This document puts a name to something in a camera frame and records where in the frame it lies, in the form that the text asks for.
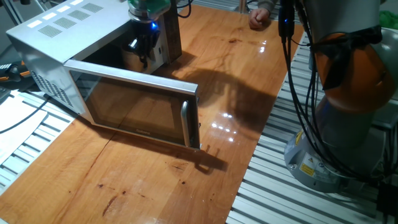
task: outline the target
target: warning label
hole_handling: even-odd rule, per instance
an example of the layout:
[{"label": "warning label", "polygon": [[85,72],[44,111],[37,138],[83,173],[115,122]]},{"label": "warning label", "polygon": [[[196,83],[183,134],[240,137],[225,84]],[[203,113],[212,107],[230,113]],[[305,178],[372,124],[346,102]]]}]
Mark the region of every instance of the warning label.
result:
[{"label": "warning label", "polygon": [[303,162],[301,163],[300,170],[314,179],[322,182],[334,184],[337,181],[337,176],[332,174],[325,165],[316,157],[305,153]]}]

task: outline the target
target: yellow sticker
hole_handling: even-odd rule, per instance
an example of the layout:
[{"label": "yellow sticker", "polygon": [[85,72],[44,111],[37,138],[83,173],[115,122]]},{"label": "yellow sticker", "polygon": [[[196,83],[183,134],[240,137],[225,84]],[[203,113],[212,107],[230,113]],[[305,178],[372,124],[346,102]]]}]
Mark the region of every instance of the yellow sticker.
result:
[{"label": "yellow sticker", "polygon": [[312,177],[313,173],[315,172],[314,169],[312,169],[311,167],[305,165],[304,163],[301,164],[300,170],[302,170],[304,173],[310,175]]},{"label": "yellow sticker", "polygon": [[303,135],[303,130],[299,131],[296,135],[296,145],[299,144],[301,135]]}]

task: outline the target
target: open microwave door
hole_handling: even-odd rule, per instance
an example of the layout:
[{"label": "open microwave door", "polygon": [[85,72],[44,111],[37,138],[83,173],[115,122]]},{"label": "open microwave door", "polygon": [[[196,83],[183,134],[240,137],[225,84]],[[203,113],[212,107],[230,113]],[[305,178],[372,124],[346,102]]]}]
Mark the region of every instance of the open microwave door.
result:
[{"label": "open microwave door", "polygon": [[92,124],[200,148],[197,84],[73,59],[64,66]]}]

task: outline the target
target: silver microwave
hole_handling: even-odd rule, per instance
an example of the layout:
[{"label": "silver microwave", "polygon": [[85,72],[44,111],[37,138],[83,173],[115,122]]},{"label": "silver microwave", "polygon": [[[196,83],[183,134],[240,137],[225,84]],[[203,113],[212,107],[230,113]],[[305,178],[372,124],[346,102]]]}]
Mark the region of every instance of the silver microwave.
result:
[{"label": "silver microwave", "polygon": [[143,73],[122,62],[126,1],[65,1],[7,35],[39,88],[92,124],[199,149],[198,85],[150,75],[182,53],[173,2]]}]

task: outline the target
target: wooden table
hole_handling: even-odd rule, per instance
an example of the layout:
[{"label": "wooden table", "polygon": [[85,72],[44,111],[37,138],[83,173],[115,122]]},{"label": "wooden table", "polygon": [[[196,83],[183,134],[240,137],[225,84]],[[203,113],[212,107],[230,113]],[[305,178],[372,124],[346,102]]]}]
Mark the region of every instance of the wooden table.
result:
[{"label": "wooden table", "polygon": [[3,193],[0,218],[224,223],[286,74],[277,22],[267,26],[253,31],[247,15],[199,6],[180,20],[183,56],[157,73],[199,84],[201,151],[78,118]]}]

